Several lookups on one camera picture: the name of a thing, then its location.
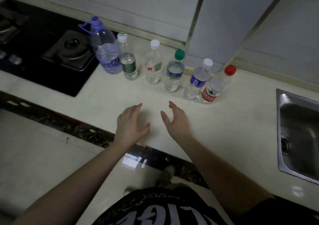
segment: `hand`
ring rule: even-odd
[[[142,103],[131,106],[126,108],[124,112],[118,116],[114,143],[129,148],[150,131],[150,123],[148,123],[143,130],[138,129],[138,112],[141,107]]]
[[[160,113],[170,136],[177,143],[185,138],[192,138],[193,135],[191,134],[188,118],[185,112],[171,101],[169,102],[169,107],[173,110],[173,122],[169,121],[164,111],[160,111]]]

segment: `water bottle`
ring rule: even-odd
[[[120,62],[122,63],[124,76],[128,80],[135,80],[138,77],[135,56],[130,45],[127,44],[127,34],[119,33],[117,35],[120,48]]]
[[[236,67],[232,64],[228,65],[225,70],[217,73],[213,79],[209,82],[209,85],[205,88],[201,95],[197,98],[203,104],[212,103],[232,81],[233,75],[236,73]]]
[[[184,96],[186,99],[194,100],[199,93],[199,90],[205,85],[209,79],[209,69],[213,65],[211,59],[204,59],[203,65],[197,67],[192,77],[189,80],[189,84],[185,88]]]
[[[178,84],[181,80],[181,76],[185,69],[185,66],[181,62],[185,57],[183,50],[176,50],[175,57],[167,65],[166,79],[165,79],[165,90],[167,92],[174,92],[178,88]]]
[[[90,31],[84,28],[88,23],[91,25]],[[92,17],[90,22],[79,24],[79,27],[91,34],[93,51],[103,69],[109,74],[120,73],[122,66],[119,60],[119,47],[112,31],[107,29],[97,16]]]
[[[156,84],[160,79],[162,54],[159,50],[159,43],[157,39],[153,39],[151,41],[151,50],[145,55],[146,81],[150,85]]]

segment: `bottle with red cap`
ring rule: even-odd
[[[201,103],[212,103],[224,90],[227,89],[235,73],[236,67],[232,64],[227,66],[225,70],[217,73],[199,96]]]

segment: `black glass cooktop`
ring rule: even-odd
[[[81,23],[19,1],[2,1],[0,70],[75,97],[99,64]]]

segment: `red bottle cap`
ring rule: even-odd
[[[226,75],[232,76],[233,74],[236,73],[236,70],[237,70],[236,67],[233,66],[232,64],[230,64],[230,65],[226,66],[224,72]]]

